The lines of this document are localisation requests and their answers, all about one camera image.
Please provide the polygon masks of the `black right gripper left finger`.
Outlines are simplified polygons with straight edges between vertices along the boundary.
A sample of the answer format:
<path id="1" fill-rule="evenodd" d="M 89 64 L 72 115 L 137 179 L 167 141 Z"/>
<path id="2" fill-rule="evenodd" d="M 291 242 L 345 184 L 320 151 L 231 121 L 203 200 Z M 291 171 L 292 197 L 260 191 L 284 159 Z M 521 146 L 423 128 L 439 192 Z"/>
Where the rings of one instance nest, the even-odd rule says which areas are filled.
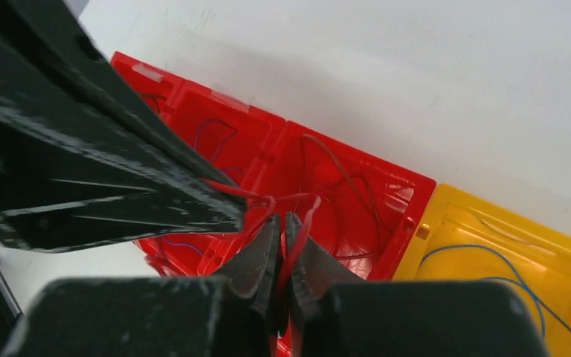
<path id="1" fill-rule="evenodd" d="M 194 277 L 65 278 L 15 325 L 3 356 L 273 356 L 280 218 Z"/>

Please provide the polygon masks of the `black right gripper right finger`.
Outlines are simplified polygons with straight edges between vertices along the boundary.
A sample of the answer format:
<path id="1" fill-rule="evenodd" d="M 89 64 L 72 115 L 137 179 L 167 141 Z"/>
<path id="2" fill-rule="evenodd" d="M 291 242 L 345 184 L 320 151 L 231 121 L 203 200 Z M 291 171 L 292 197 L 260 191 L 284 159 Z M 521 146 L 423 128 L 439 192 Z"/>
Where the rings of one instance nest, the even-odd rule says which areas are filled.
<path id="1" fill-rule="evenodd" d="M 525 303 L 502 283 L 365 280 L 313 239 L 289 288 L 293 356 L 547 356 Z"/>

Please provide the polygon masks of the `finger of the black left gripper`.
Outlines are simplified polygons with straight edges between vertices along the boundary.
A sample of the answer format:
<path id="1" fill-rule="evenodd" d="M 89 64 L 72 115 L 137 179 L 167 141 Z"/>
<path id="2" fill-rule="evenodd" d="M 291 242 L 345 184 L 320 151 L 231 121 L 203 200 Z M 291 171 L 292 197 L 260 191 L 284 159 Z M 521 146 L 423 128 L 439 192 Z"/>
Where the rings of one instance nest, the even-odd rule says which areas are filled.
<path id="1" fill-rule="evenodd" d="M 0 242 L 62 253 L 237 233 L 246 205 L 110 66 L 62 1 L 0 1 Z"/>

